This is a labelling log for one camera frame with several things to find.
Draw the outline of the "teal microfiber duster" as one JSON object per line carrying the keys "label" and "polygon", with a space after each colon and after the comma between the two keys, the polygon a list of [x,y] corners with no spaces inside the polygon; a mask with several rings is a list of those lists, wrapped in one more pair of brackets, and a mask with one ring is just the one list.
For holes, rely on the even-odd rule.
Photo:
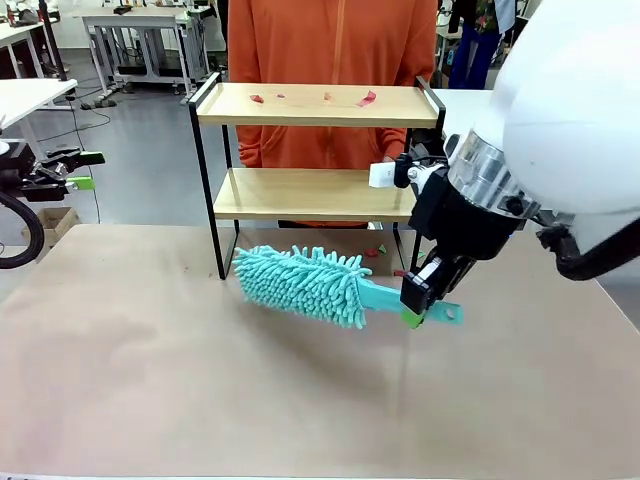
{"label": "teal microfiber duster", "polygon": [[462,307],[443,301],[415,313],[401,301],[401,291],[369,279],[372,270],[360,255],[346,257],[322,247],[269,245],[237,248],[234,273],[245,297],[272,310],[321,320],[342,328],[366,327],[369,311],[399,314],[412,328],[426,320],[459,324]]}

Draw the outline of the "black stand pole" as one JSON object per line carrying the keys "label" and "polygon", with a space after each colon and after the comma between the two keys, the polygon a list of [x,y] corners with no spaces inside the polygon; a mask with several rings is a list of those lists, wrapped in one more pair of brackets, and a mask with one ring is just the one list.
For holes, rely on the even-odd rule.
{"label": "black stand pole", "polygon": [[53,0],[38,0],[39,10],[42,14],[44,23],[45,37],[47,40],[50,58],[53,61],[55,71],[60,81],[67,80],[67,72],[64,68],[56,37],[52,28],[53,23],[59,23],[61,20],[57,3]]}

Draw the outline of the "person's left forearm orange sleeve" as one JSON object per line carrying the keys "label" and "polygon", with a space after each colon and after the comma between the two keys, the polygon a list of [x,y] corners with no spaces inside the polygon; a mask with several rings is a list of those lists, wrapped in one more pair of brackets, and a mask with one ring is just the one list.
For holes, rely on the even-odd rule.
{"label": "person's left forearm orange sleeve", "polygon": [[383,127],[377,135],[384,162],[395,161],[405,151],[406,128]]}

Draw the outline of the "person's right forearm orange sleeve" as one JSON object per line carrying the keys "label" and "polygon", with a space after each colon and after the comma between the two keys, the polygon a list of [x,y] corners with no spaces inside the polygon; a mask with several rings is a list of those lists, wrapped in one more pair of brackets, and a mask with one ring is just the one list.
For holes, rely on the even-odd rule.
{"label": "person's right forearm orange sleeve", "polygon": [[237,125],[239,157],[241,163],[248,168],[260,168],[262,127],[255,125]]}

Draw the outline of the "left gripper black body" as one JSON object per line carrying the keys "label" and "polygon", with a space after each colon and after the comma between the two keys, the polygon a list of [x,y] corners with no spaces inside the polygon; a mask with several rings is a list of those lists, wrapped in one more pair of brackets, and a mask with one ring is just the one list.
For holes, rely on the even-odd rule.
{"label": "left gripper black body", "polygon": [[68,194],[67,167],[52,158],[36,159],[25,142],[6,142],[0,153],[0,192],[27,201],[61,201]]}

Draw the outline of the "black frame wooden two-tier shelf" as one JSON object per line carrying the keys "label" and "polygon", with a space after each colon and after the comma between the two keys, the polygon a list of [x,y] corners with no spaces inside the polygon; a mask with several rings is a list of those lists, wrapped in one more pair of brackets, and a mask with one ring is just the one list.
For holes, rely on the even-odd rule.
{"label": "black frame wooden two-tier shelf", "polygon": [[[358,107],[369,90],[374,103]],[[324,100],[324,93],[332,95]],[[285,98],[277,98],[282,93]],[[255,103],[251,95],[260,95]],[[256,84],[223,81],[212,75],[188,102],[205,195],[218,276],[229,274],[239,232],[228,248],[220,243],[217,223],[229,220],[374,221],[398,226],[409,220],[414,205],[407,190],[377,193],[364,170],[253,169],[229,167],[218,191],[212,190],[201,128],[221,128],[224,154],[231,154],[229,129],[235,125],[303,127],[400,127],[443,132],[446,109],[423,78],[412,87]]]}

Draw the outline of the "white table with rounded corner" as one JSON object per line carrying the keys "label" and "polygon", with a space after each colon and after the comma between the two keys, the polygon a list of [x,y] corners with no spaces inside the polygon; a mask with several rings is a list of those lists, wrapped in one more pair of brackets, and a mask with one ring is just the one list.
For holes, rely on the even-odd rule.
{"label": "white table with rounded corner", "polygon": [[458,134],[464,140],[470,130],[502,150],[504,126],[512,98],[502,90],[434,89],[444,105],[443,132],[445,138]]}

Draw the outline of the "person in blue trousers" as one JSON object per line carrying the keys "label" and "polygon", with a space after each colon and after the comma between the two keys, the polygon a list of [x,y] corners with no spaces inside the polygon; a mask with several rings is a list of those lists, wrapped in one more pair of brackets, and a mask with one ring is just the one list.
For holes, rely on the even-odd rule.
{"label": "person in blue trousers", "polygon": [[483,90],[502,36],[514,26],[517,0],[452,0],[448,32],[462,26],[450,89]]}

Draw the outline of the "person in dark clothes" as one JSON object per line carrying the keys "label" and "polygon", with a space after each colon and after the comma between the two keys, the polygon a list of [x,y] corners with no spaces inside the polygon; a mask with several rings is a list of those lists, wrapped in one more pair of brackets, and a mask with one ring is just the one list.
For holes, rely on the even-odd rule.
{"label": "person in dark clothes", "polygon": [[225,56],[228,56],[228,22],[229,22],[229,0],[211,0],[215,4],[220,23],[220,31],[225,43]]}

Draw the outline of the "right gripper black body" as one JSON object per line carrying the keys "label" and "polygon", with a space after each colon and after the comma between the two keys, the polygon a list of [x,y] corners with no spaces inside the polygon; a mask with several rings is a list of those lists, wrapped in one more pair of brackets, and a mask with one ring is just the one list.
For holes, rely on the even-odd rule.
{"label": "right gripper black body", "polygon": [[472,204],[450,184],[445,168],[429,176],[409,219],[440,255],[482,261],[495,258],[522,223]]}

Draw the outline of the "grey metal frame desk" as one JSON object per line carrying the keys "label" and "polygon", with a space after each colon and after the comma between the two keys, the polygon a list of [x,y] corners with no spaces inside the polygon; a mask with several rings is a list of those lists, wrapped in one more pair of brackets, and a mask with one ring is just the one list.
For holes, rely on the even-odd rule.
{"label": "grey metal frame desk", "polygon": [[215,10],[136,6],[118,14],[116,3],[80,8],[101,101],[129,84],[168,84],[185,103],[211,74],[204,18]]}

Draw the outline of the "white side table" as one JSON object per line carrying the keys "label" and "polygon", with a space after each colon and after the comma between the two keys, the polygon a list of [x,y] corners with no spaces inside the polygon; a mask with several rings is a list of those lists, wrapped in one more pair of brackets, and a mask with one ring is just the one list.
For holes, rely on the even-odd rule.
{"label": "white side table", "polygon": [[0,80],[0,132],[17,124],[37,159],[43,159],[28,116],[55,98],[75,89],[78,82],[47,78]]}

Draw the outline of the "white desk with clutter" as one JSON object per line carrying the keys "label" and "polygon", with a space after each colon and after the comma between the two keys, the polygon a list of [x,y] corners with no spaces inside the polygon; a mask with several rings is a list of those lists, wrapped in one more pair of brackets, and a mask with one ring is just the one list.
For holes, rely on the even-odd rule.
{"label": "white desk with clutter", "polygon": [[42,22],[20,27],[10,26],[8,23],[0,24],[0,49],[6,49],[8,51],[14,74],[18,79],[22,79],[22,75],[18,67],[18,61],[14,52],[14,46],[22,41],[27,42],[37,77],[45,77],[41,62],[39,60],[38,54],[36,53],[35,43],[32,37],[33,31],[43,30],[44,24]]}

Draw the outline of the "person in orange hoodie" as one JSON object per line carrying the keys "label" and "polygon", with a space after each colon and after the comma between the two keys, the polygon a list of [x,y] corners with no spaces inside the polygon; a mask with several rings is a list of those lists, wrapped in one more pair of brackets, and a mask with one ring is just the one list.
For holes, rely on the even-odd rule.
{"label": "person in orange hoodie", "polygon": [[[438,0],[229,0],[230,79],[411,86],[435,69]],[[366,170],[380,128],[261,126],[260,168]]]}

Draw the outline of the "cardboard box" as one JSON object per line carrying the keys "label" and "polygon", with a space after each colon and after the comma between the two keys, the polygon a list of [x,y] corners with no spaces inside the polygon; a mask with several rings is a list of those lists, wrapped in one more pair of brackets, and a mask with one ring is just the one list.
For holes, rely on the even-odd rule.
{"label": "cardboard box", "polygon": [[81,223],[72,207],[47,207],[27,216],[26,226],[21,233],[27,244],[31,243],[33,219],[37,217],[44,232],[44,247],[53,248],[74,226]]}

